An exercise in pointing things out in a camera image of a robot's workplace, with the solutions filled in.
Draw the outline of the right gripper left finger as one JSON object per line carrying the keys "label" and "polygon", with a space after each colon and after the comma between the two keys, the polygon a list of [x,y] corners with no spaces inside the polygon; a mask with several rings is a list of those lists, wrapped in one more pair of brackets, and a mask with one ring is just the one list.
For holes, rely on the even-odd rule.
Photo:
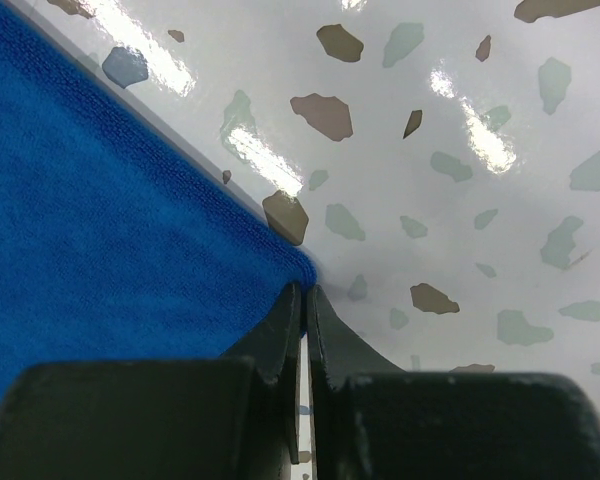
{"label": "right gripper left finger", "polygon": [[286,479],[301,288],[216,359],[60,362],[0,403],[0,479]]}

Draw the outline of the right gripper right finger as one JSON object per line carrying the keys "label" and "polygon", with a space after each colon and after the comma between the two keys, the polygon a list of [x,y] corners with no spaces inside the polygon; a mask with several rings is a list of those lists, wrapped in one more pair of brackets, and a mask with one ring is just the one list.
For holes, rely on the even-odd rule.
{"label": "right gripper right finger", "polygon": [[600,419],[554,374],[407,372],[306,297],[321,479],[600,479]]}

